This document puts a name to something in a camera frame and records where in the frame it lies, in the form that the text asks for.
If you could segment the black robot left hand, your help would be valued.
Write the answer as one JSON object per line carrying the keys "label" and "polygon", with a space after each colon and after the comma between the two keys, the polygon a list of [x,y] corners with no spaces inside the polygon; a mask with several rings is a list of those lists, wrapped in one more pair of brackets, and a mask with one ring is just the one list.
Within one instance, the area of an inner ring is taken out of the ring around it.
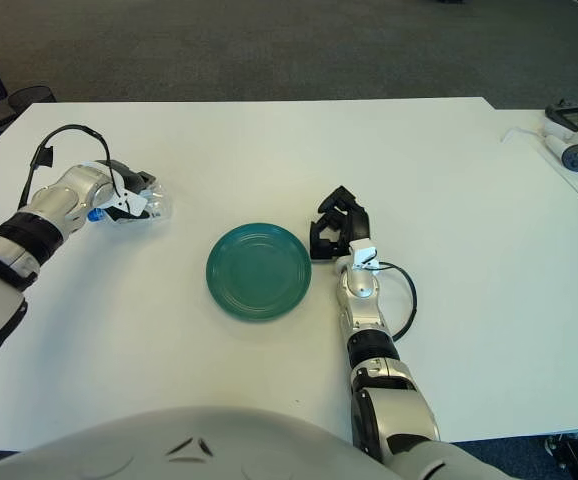
{"label": "black robot left hand", "polygon": [[[156,186],[156,177],[145,171],[133,171],[122,162],[112,160],[111,166],[114,171],[118,172],[124,182],[124,186],[130,192],[138,194],[143,198],[148,198]],[[150,216],[148,208],[138,215],[135,210],[131,213],[120,210],[117,207],[105,209],[106,214],[115,223],[123,223],[134,220],[146,220]]]}

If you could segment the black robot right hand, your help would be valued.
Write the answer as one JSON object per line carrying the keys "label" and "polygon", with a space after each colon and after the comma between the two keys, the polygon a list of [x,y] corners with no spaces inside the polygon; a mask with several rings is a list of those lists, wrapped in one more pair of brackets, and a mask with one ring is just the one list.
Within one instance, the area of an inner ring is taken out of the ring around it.
{"label": "black robot right hand", "polygon": [[366,210],[344,186],[339,186],[319,205],[320,217],[310,223],[309,253],[312,260],[332,260],[350,254],[350,243],[370,237]]}

